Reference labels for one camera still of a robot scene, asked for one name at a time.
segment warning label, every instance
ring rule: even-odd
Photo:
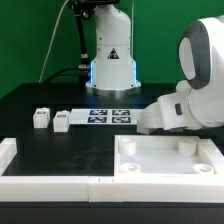
[[[115,48],[112,49],[107,59],[119,59]]]

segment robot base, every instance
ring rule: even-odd
[[[94,87],[90,83],[86,83],[86,91],[87,93],[105,96],[105,97],[113,97],[113,98],[122,98],[125,96],[139,94],[141,92],[141,83],[137,82],[136,85],[130,89],[122,89],[122,90],[106,90],[106,89],[98,89]]]

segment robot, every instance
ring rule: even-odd
[[[81,58],[89,63],[85,46],[82,19],[95,14],[97,33],[97,55],[90,63],[90,80],[87,92],[103,96],[122,97],[140,90],[136,79],[136,62],[131,57],[131,21],[113,4],[120,0],[69,1],[78,25]]]
[[[224,16],[200,19],[184,32],[179,61],[186,80],[176,93],[144,109],[138,132],[220,127],[224,124]]]

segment white cube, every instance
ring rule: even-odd
[[[54,132],[67,132],[69,128],[69,111],[59,111],[56,113],[53,123]]]
[[[50,109],[38,108],[33,115],[34,128],[47,128],[50,121]]]

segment blue led light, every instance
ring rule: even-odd
[[[135,79],[135,84],[137,83],[137,64],[134,62],[134,79]]]
[[[93,84],[93,62],[91,62],[90,67],[90,83]]]

